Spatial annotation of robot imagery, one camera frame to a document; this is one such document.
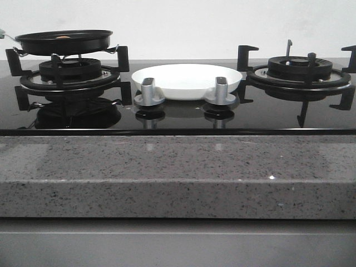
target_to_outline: silver knob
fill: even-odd
[[[156,106],[164,102],[165,97],[159,88],[155,87],[154,78],[145,78],[141,84],[141,94],[135,96],[135,103],[139,106]]]
[[[235,103],[236,97],[228,93],[228,82],[226,81],[226,78],[217,77],[215,81],[215,89],[205,95],[205,101],[219,106]]]

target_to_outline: black pan support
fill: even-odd
[[[110,71],[112,73],[120,74],[121,72],[129,72],[130,71],[130,65],[128,62],[128,48],[127,48],[127,46],[117,45],[116,47],[106,49],[105,52],[117,53],[118,66],[110,67]],[[11,75],[12,76],[31,76],[31,75],[33,75],[32,71],[22,69],[21,62],[19,60],[20,55],[21,54],[19,54],[19,50],[16,48],[6,49],[6,56],[7,56],[7,60],[9,63]],[[52,66],[54,69],[55,78],[57,81],[56,82],[57,88],[59,90],[65,90],[65,85],[63,84],[63,81],[61,79],[61,76],[59,74],[59,69],[58,69],[58,65],[61,63],[61,59],[59,58],[58,55],[53,54],[51,56],[51,60],[52,60]]]
[[[238,54],[238,71],[251,71],[253,67],[249,66],[249,52],[257,51],[258,47],[254,46],[239,46],[239,54]],[[343,68],[343,72],[347,73],[356,73],[356,46],[348,46],[341,48],[342,51],[351,51],[351,57],[349,66],[347,68]],[[314,57],[314,53],[308,54],[308,58]]]
[[[116,101],[120,101],[120,104],[122,106],[132,105],[131,83],[120,81],[120,83],[118,84],[118,87],[120,87],[121,99],[116,100]],[[38,103],[38,102],[34,102],[34,103],[30,104],[29,99],[28,99],[29,91],[25,90],[22,86],[15,86],[15,93],[16,93],[18,108],[20,111],[30,111],[32,109],[40,108],[43,106],[43,104]],[[59,97],[56,100],[57,100],[57,102],[58,101],[66,102],[66,98],[63,96]]]
[[[250,80],[241,80],[240,81],[237,91],[238,91],[238,95],[239,95],[239,99],[240,99],[240,103],[241,104],[254,102],[253,100],[245,99],[246,86],[251,86],[251,85],[256,85],[256,84],[255,83],[251,83]],[[262,88],[263,90],[265,90],[267,95],[270,95],[270,96],[274,97],[271,94],[271,91],[270,91],[270,89],[268,87],[265,87],[265,85],[263,85],[263,84],[259,85],[259,87]],[[342,91],[340,104],[329,105],[329,107],[330,108],[334,108],[336,110],[350,110],[351,107],[352,107],[352,102],[353,102],[353,99],[354,99],[355,91],[356,91],[356,87],[355,86],[351,86],[350,88]],[[328,94],[328,92],[322,93],[320,96],[317,96],[316,100],[321,100],[321,99],[325,98],[328,95],[330,95],[330,94]],[[281,94],[281,96],[277,97],[277,98],[288,100],[288,101],[299,101],[299,102],[302,102],[300,114],[297,115],[296,118],[298,120],[299,126],[301,128],[303,128],[304,127],[304,123],[305,123],[305,119],[306,119],[306,113],[308,111],[309,101],[315,101],[315,99],[310,98],[310,96],[304,95],[303,93],[297,93],[297,95],[291,95],[289,93],[286,94],[286,95]]]

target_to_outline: gas burner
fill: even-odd
[[[34,122],[36,129],[57,128],[109,128],[119,122],[119,100],[96,98],[78,102],[33,103],[39,108]]]
[[[333,64],[328,60],[316,58],[312,73],[310,73],[311,60],[307,57],[272,57],[268,60],[268,76],[289,81],[305,81],[310,75],[313,82],[330,79]]]
[[[93,58],[65,59],[58,64],[58,70],[63,82],[81,82],[102,76],[100,61]],[[40,63],[39,73],[41,81],[56,82],[55,68],[53,68],[52,61]]]
[[[108,48],[111,31],[59,31],[17,36],[23,50],[7,49],[11,75],[21,76],[23,87],[36,95],[65,95],[68,92],[106,90],[130,70],[127,46]],[[82,53],[104,51],[117,54],[117,67],[102,66]],[[28,54],[51,56],[38,71],[23,70],[19,58]]]
[[[352,87],[351,76],[346,72],[356,72],[356,47],[342,48],[352,51],[352,56],[349,68],[341,71],[333,69],[330,61],[317,58],[315,53],[309,53],[307,57],[289,56],[291,45],[288,40],[286,56],[270,58],[267,65],[257,67],[248,66],[248,56],[249,51],[259,49],[239,46],[238,70],[246,71],[247,80],[264,90],[337,94]]]

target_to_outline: white wall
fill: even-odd
[[[348,57],[340,48],[356,45],[356,1],[0,0],[0,28],[11,36],[110,29],[111,45],[128,45],[131,59],[236,58],[245,44],[265,58],[283,55],[288,38],[293,55]],[[0,60],[14,45],[0,40]]]

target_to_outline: black glass cooktop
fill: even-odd
[[[346,67],[346,58],[333,59],[334,68]],[[39,61],[26,61],[36,70]],[[121,74],[112,88],[68,96],[66,104],[56,98],[35,96],[12,77],[7,61],[0,61],[1,135],[246,135],[246,134],[356,134],[354,87],[334,95],[316,96],[268,91],[244,80],[233,93],[237,103],[216,107],[205,101],[166,100],[154,108],[132,104],[137,94],[133,72],[176,61],[133,61],[131,71]],[[232,60],[208,63],[236,69]],[[105,65],[115,65],[106,61]],[[253,60],[252,65],[266,64]],[[356,84],[356,75],[352,83]]]

